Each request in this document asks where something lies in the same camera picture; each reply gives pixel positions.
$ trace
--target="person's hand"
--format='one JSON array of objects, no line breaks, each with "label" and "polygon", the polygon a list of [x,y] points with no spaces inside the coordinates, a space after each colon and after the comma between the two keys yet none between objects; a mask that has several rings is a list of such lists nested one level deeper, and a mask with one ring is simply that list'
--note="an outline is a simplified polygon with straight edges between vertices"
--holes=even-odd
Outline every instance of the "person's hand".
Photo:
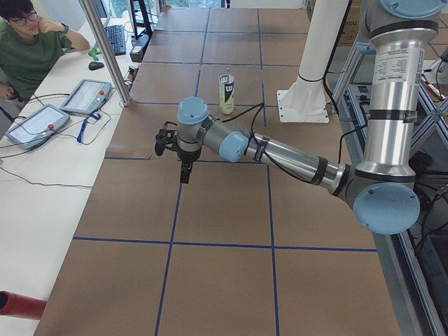
[{"label": "person's hand", "polygon": [[0,99],[11,99],[14,96],[14,89],[11,86],[0,83]]},{"label": "person's hand", "polygon": [[44,34],[48,32],[62,32],[64,31],[64,26],[49,19],[40,19],[39,31]]}]

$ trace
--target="tablet device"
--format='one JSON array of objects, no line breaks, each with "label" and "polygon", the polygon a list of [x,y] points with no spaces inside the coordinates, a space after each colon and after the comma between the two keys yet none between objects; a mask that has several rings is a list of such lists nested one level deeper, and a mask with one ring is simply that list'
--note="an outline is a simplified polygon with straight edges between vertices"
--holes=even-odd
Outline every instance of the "tablet device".
[{"label": "tablet device", "polygon": [[67,121],[70,115],[53,105],[46,104],[19,125],[8,130],[5,135],[23,149],[33,149],[47,141]]},{"label": "tablet device", "polygon": [[60,108],[70,114],[88,116],[102,106],[111,89],[108,82],[83,79]]}]

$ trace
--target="black keyboard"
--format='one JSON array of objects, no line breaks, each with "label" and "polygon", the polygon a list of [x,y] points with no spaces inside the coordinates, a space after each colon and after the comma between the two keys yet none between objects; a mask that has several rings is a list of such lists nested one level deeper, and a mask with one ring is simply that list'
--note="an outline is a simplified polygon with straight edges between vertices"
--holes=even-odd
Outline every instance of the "black keyboard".
[{"label": "black keyboard", "polygon": [[106,27],[106,36],[111,42],[112,50],[115,55],[124,55],[126,53],[125,28],[119,24]]}]

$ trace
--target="person's arm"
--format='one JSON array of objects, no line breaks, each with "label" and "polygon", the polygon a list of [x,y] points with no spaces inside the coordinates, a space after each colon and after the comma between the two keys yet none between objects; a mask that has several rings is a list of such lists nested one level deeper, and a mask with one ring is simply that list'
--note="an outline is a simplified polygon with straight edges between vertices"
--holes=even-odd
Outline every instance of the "person's arm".
[{"label": "person's arm", "polygon": [[14,89],[2,82],[0,82],[0,99],[11,99],[14,95]]},{"label": "person's arm", "polygon": [[[63,32],[65,30],[64,25],[54,22],[49,19],[40,19],[39,20],[39,31],[41,33],[48,32]],[[88,50],[90,49],[89,41],[85,39],[85,37],[79,34],[77,31],[69,29],[66,33],[66,37],[71,41],[71,46],[78,50]]]}]

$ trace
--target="red cylinder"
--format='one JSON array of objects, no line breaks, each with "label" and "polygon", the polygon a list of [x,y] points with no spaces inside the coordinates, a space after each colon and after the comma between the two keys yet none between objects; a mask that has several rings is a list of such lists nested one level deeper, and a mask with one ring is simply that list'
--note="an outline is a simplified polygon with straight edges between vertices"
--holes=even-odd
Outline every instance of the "red cylinder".
[{"label": "red cylinder", "polygon": [[21,319],[41,319],[46,301],[6,291],[0,292],[0,315]]}]

